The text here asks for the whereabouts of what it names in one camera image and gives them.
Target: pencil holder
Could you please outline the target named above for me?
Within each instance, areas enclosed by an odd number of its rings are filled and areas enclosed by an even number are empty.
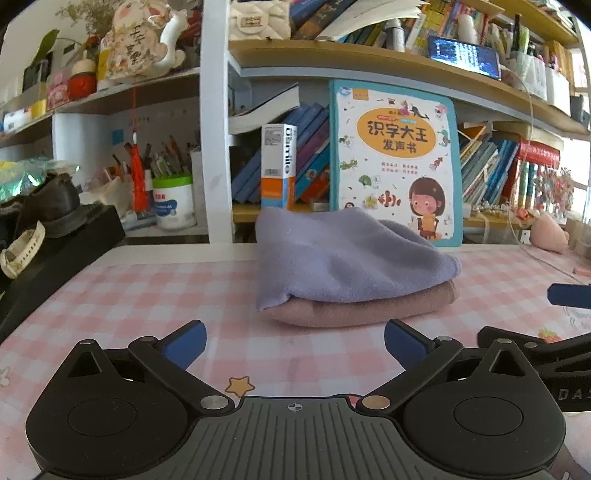
[[[193,203],[193,176],[154,179],[156,223],[163,230],[179,230],[197,223]]]
[[[532,55],[513,52],[506,61],[507,70],[503,69],[502,80],[516,90],[529,92],[546,101],[546,72],[544,62]]]

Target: cable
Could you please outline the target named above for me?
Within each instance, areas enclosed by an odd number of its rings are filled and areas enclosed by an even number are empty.
[[[511,73],[513,73],[513,75],[515,75],[515,78],[517,78],[517,79],[519,80],[519,82],[520,82],[520,83],[523,85],[523,88],[525,89],[525,92],[526,92],[526,94],[527,94],[527,98],[528,98],[528,100],[529,100],[529,102],[530,102],[530,124],[531,124],[531,129],[533,130],[533,128],[534,128],[534,120],[535,120],[535,119],[534,119],[534,102],[533,102],[533,101],[532,101],[532,99],[531,99],[531,94],[530,94],[529,90],[527,89],[527,85],[526,85],[526,84],[523,82],[523,80],[521,80],[521,78],[519,78],[519,76],[518,76],[518,75],[517,75],[515,72],[513,72],[513,70],[511,70],[511,69],[507,69],[507,70],[509,70]],[[527,158],[527,154],[529,153],[529,150],[530,150],[530,145],[531,145],[531,131],[530,131],[530,134],[528,135],[528,139],[527,139],[527,145],[526,145],[526,147],[525,147],[525,153],[524,153],[524,155],[522,156],[522,157],[523,157],[523,159],[526,159],[526,158]],[[516,176],[515,176],[515,178],[516,178],[516,179],[518,179],[518,178],[520,178],[520,177],[521,177],[521,169],[524,167],[524,164],[525,164],[525,161],[522,161],[522,162],[521,162],[521,165],[520,165],[520,167],[519,167],[519,169],[518,169],[518,171],[517,171],[517,174],[516,174]],[[516,191],[516,190],[515,190],[515,188],[516,188],[516,186],[517,186],[517,183],[518,183],[518,182],[514,182],[514,183],[513,183],[513,188],[511,189],[511,196],[509,197],[510,199],[514,198],[514,196],[515,196],[515,191]],[[525,246],[524,246],[524,245],[523,245],[523,244],[522,244],[522,243],[519,241],[519,239],[517,238],[517,234],[515,233],[515,229],[513,228],[513,223],[511,222],[511,215],[512,215],[512,212],[511,212],[511,210],[509,209],[509,211],[508,211],[508,213],[507,213],[507,224],[509,225],[509,228],[511,229],[511,233],[513,234],[513,238],[514,238],[514,239],[515,239],[515,241],[517,242],[517,245],[519,245],[519,247],[520,247],[520,248],[521,248],[521,249],[522,249],[522,250],[523,250],[523,251],[524,251],[524,252],[525,252],[527,255],[529,255],[529,256],[530,256],[531,258],[533,258],[534,260],[536,260],[536,261],[538,261],[538,262],[540,262],[540,263],[543,263],[543,264],[545,264],[545,265],[547,265],[547,266],[549,266],[549,267],[551,267],[551,268],[553,268],[553,269],[555,269],[555,270],[559,271],[560,273],[562,273],[563,275],[566,275],[568,278],[571,278],[571,279],[572,279],[572,280],[574,280],[575,282],[577,282],[577,283],[580,283],[581,285],[586,285],[586,283],[584,283],[584,282],[580,281],[580,280],[579,280],[577,277],[575,277],[574,275],[571,275],[570,273],[568,273],[568,272],[565,272],[564,270],[562,270],[561,268],[557,267],[556,265],[553,265],[552,263],[550,263],[550,262],[548,262],[548,261],[546,261],[546,260],[544,260],[544,259],[542,259],[542,258],[538,258],[538,257],[536,257],[534,254],[532,254],[532,253],[531,253],[531,252],[530,252],[530,251],[529,251],[529,250],[528,250],[528,249],[527,249],[527,248],[526,248],[526,247],[525,247]]]

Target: plastic bag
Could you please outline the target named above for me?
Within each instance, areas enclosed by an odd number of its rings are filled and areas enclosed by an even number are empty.
[[[0,203],[17,195],[27,195],[43,183],[49,170],[74,175],[80,167],[48,158],[29,158],[19,162],[0,160]]]

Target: white jar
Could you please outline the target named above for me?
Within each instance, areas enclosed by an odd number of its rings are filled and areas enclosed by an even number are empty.
[[[193,203],[193,177],[175,175],[154,179],[156,223],[163,230],[179,230],[197,223]]]

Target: clownfish illustration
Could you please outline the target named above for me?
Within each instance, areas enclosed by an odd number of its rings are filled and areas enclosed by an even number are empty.
[[[433,163],[431,163],[429,165],[429,168],[433,171],[437,170],[437,167],[439,165],[441,165],[441,162],[443,161],[443,157],[439,157],[436,161],[434,161]]]
[[[390,191],[386,190],[383,194],[378,197],[378,202],[385,207],[389,206],[400,206],[400,199],[396,198],[396,195],[390,195]]]

